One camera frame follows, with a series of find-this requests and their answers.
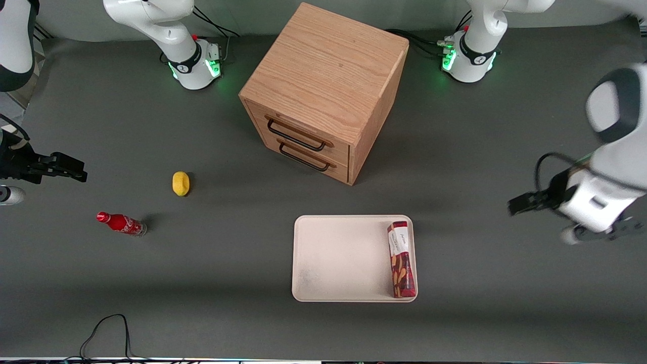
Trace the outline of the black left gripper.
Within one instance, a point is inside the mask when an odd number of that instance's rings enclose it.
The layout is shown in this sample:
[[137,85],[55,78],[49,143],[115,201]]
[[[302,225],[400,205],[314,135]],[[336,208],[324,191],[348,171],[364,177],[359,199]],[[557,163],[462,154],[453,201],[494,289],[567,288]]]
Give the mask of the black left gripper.
[[551,178],[548,189],[523,193],[507,203],[510,216],[550,209],[558,212],[562,204],[573,198],[578,189],[578,179],[571,169],[563,170]]

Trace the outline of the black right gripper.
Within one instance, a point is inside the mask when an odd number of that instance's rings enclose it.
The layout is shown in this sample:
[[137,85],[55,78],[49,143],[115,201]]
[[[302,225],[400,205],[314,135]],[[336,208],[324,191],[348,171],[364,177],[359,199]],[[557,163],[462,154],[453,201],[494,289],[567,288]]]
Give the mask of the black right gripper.
[[42,176],[68,177],[81,183],[87,181],[82,161],[61,152],[44,157],[34,151],[29,138],[2,129],[1,178],[25,180],[38,185]]

